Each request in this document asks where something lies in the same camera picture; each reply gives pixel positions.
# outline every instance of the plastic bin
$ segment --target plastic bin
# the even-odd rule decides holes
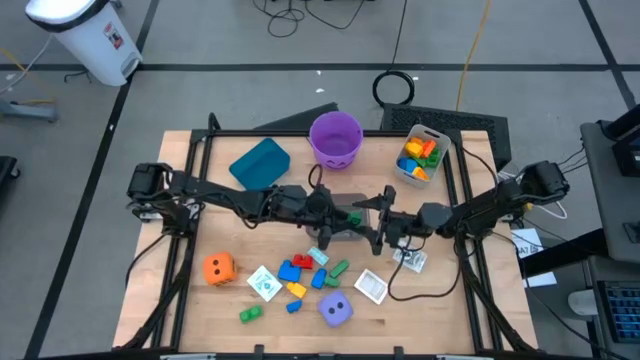
[[[429,180],[422,180],[414,176],[412,173],[407,172],[398,166],[398,160],[400,160],[400,158],[409,157],[409,154],[407,154],[407,152],[404,149],[404,145],[407,142],[409,142],[409,139],[411,139],[412,137],[417,137],[422,141],[434,140],[436,142],[435,148],[440,150],[440,153],[438,154],[438,165],[435,168],[430,168],[430,167],[424,168],[424,172],[427,174],[427,176],[429,176]],[[441,134],[433,129],[430,129],[424,125],[419,125],[419,124],[414,125],[411,128],[411,131],[409,131],[409,135],[405,139],[404,143],[402,143],[402,149],[400,149],[400,153],[396,158],[396,161],[394,164],[396,176],[402,179],[402,181],[405,181],[415,187],[418,187],[418,188],[426,187],[429,181],[435,177],[440,166],[442,166],[442,159],[444,158],[444,155],[449,150],[449,145],[451,145],[451,139],[449,139],[448,136]]]
[[[25,12],[106,85],[124,85],[142,62],[109,0],[31,0]]]

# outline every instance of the purple foam cube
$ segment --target purple foam cube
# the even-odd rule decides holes
[[[340,290],[322,298],[318,302],[318,311],[331,327],[337,327],[353,316],[353,308],[347,297]]]

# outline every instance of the sticker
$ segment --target sticker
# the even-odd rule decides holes
[[[257,291],[264,301],[267,302],[282,289],[282,284],[280,284],[276,277],[273,276],[264,265],[260,266],[258,270],[247,279],[247,282],[253,290]]]
[[[378,305],[387,296],[387,283],[368,269],[364,269],[353,286]]]
[[[116,27],[113,26],[113,23],[111,22],[108,23],[107,26],[105,26],[104,35],[109,39],[109,41],[111,41],[111,44],[113,44],[113,47],[116,50],[118,50],[120,46],[124,44],[124,40],[122,40],[120,33],[118,32],[118,30],[116,30]]]

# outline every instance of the blue rectangle block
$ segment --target blue rectangle block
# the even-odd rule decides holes
[[[318,269],[315,275],[313,275],[313,280],[311,280],[311,286],[316,289],[322,289],[322,285],[324,285],[324,278],[327,277],[327,270]]]

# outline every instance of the orange cube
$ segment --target orange cube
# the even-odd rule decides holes
[[[209,285],[219,286],[235,278],[235,262],[228,252],[209,255],[204,259],[204,279]]]

